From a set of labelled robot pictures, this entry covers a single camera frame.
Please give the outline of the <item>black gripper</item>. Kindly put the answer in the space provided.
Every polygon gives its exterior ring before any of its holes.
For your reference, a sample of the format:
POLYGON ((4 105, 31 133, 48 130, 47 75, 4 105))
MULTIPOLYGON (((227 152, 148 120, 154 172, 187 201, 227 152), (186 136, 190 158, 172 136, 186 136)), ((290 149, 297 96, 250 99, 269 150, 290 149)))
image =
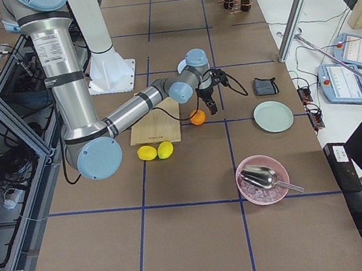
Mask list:
POLYGON ((216 71, 206 71, 202 76, 197 91, 198 96, 205 102, 211 115, 215 115, 218 112, 217 105, 212 97, 214 87, 217 84, 216 71))

